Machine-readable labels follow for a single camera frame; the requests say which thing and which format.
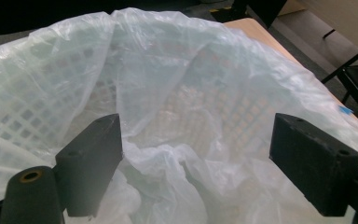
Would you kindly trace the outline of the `light blue mesh basket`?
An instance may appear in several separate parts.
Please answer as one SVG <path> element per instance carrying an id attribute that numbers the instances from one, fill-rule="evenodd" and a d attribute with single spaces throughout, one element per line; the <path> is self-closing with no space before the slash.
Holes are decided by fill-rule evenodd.
<path id="1" fill-rule="evenodd" d="M 267 149 L 284 110 L 272 73 L 285 64 L 255 42 L 12 42 L 0 46 L 0 138 L 44 156 L 93 119 L 117 113 L 139 147 L 186 144 L 208 159 Z"/>

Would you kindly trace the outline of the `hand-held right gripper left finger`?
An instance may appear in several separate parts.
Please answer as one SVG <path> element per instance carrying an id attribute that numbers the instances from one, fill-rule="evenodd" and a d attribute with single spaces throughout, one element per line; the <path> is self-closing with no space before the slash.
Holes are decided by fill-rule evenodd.
<path id="1" fill-rule="evenodd" d="M 56 183 L 69 217 L 97 215 L 122 159 L 119 114 L 94 120 L 55 156 Z"/>

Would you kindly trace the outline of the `translucent white plastic bag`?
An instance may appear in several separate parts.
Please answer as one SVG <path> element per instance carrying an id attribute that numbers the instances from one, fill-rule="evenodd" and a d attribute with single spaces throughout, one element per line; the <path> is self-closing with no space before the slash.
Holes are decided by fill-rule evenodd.
<path id="1" fill-rule="evenodd" d="M 0 45 L 0 200 L 118 114 L 124 160 L 98 215 L 67 224 L 321 224 L 269 159 L 279 113 L 358 151 L 358 119 L 314 74 L 239 30 L 136 8 L 60 21 Z"/>

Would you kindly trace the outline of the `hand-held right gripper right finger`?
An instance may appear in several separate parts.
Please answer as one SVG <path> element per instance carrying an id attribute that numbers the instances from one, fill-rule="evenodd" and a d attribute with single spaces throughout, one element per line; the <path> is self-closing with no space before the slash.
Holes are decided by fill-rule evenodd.
<path id="1" fill-rule="evenodd" d="M 345 215 L 358 152 L 308 121 L 275 115 L 269 158 L 325 217 Z"/>

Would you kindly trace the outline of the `black stand base striped tape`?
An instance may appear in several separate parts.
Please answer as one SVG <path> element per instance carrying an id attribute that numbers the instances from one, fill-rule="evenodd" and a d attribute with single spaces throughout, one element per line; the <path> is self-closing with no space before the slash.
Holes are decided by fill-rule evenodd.
<path id="1" fill-rule="evenodd" d="M 211 15 L 216 21 L 228 22 L 235 21 L 241 14 L 237 7 L 222 7 L 218 9 L 211 9 Z"/>

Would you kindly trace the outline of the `black curtain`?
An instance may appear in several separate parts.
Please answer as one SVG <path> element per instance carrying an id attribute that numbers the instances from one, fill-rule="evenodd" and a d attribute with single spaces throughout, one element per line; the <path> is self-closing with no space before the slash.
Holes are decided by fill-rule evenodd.
<path id="1" fill-rule="evenodd" d="M 32 30 L 75 16 L 127 7 L 182 10 L 224 0 L 0 0 L 0 35 Z"/>

